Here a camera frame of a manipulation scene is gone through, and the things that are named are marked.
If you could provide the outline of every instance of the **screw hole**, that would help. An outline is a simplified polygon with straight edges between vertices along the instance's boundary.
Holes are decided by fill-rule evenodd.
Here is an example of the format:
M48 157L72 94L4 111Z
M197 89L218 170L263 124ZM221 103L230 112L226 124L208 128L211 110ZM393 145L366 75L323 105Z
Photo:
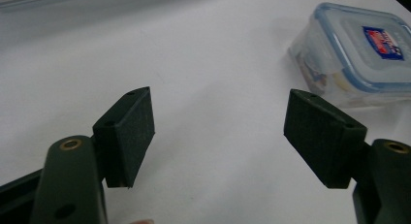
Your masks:
M78 139L70 139L60 145L60 149L62 150L71 150L81 146L81 140Z
M55 219L64 219L72 215L76 211L76 206L73 204L67 204L62 208L59 208L55 211L54 217Z
M401 144L387 144L387 148L397 153L406 154L410 152L408 147Z

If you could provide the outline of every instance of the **transparent plastic container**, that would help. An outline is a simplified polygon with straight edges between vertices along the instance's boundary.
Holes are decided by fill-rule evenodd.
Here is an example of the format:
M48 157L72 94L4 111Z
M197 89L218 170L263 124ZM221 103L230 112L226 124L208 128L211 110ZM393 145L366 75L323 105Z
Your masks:
M320 4L289 53L310 91L337 106L411 99L411 30L395 15Z

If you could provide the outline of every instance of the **food inside container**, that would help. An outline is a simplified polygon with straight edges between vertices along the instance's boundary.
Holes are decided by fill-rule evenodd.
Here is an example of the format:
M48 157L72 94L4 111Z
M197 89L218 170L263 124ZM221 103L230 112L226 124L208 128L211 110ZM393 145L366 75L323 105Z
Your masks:
M411 30L395 15L320 4L289 52L309 90L337 106L411 99Z

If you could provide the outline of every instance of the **white tabletop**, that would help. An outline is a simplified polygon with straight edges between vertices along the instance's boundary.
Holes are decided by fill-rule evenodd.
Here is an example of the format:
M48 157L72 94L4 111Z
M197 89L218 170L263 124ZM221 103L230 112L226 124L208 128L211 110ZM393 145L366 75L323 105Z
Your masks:
M124 93L151 87L156 135L132 189L105 189L110 223L356 223L283 137L286 51L321 2L393 13L395 0L54 0L0 13L0 184ZM346 110L366 141L411 144L411 103Z

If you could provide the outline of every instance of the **blue lid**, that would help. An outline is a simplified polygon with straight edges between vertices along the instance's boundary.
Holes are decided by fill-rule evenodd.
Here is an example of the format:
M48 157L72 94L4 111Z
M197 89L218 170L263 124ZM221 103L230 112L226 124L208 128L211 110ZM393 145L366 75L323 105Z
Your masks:
M342 73L366 92L411 91L411 31L399 17L382 12L320 4L320 22Z

